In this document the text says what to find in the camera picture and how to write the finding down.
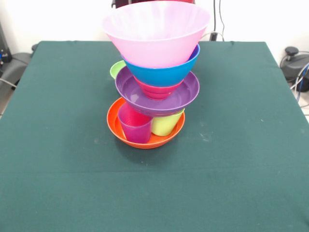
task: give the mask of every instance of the cable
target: cable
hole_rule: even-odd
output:
[[[12,59],[18,60],[18,61],[20,61],[20,62],[22,62],[22,63],[24,63],[24,64],[26,64],[26,65],[29,65],[29,64],[27,64],[26,62],[24,62],[24,61],[22,61],[22,60],[20,60],[20,59],[16,59],[16,58],[12,58]]]
[[[285,55],[282,59],[281,59],[281,62],[280,62],[280,68],[282,68],[282,63],[288,58],[288,55]]]
[[[214,26],[213,30],[216,30],[216,0],[213,0],[213,17],[214,17]]]
[[[223,25],[223,28],[222,28],[222,37],[224,35],[224,29],[225,29],[225,25],[224,25],[224,22],[222,20],[222,16],[221,16],[221,0],[219,0],[219,15],[220,15],[220,20],[221,20],[221,23]]]
[[[0,72],[4,73],[4,71],[1,69],[2,65],[3,65],[2,54],[0,53]]]
[[[307,74],[307,71],[308,71],[308,66],[305,68],[305,70],[303,71],[303,77],[306,76]],[[299,102],[299,99],[300,99],[300,92],[301,92],[301,89],[303,87],[303,83],[304,83],[304,79],[302,78],[301,82],[300,82],[300,86],[299,86],[299,91],[298,91],[298,96],[297,96],[297,102]]]
[[[220,32],[217,32],[217,31],[208,32],[208,33],[204,34],[204,35],[202,36],[201,39],[203,39],[205,36],[211,35],[211,34],[213,34],[213,33],[218,33],[219,35],[221,35],[222,41],[224,42],[224,36],[223,36],[223,34],[221,34]]]
[[[307,106],[309,106],[309,104],[307,104],[307,105],[302,105],[300,108],[304,108],[304,107],[307,107]]]
[[[309,62],[302,68],[302,70],[298,73],[297,78],[296,78],[296,83],[294,85],[292,85],[290,87],[290,89],[293,89],[294,87],[296,87],[304,78],[304,76],[301,76],[301,74],[303,73],[303,71],[307,68],[307,66],[309,66]]]
[[[0,81],[3,81],[4,83],[7,83],[8,85],[10,85],[10,86],[12,86],[14,88],[17,88],[16,85],[12,84],[11,82],[8,82],[7,80],[4,80],[4,79],[0,78]]]

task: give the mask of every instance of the green cup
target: green cup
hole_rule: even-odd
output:
[[[112,67],[111,67],[111,70],[110,70],[110,74],[112,76],[112,78],[116,79],[116,76],[117,74],[119,73],[119,71],[126,66],[126,63],[121,60],[117,63],[115,63]]]
[[[157,136],[168,136],[174,129],[183,112],[184,109],[174,115],[154,117],[151,132]]]

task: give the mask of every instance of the purple bowl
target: purple bowl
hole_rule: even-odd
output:
[[[120,70],[115,84],[128,104],[136,111],[152,117],[172,115],[186,108],[199,92],[198,79],[192,72],[167,99],[162,101],[154,101],[146,97],[127,66]]]

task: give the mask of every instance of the pink cup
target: pink cup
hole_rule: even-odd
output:
[[[128,141],[137,144],[146,144],[149,141],[152,117],[135,111],[125,103],[118,111],[118,118]]]

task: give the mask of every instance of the yellow cup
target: yellow cup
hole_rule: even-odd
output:
[[[174,129],[184,109],[166,117],[154,117],[151,132],[157,136],[167,136]]]

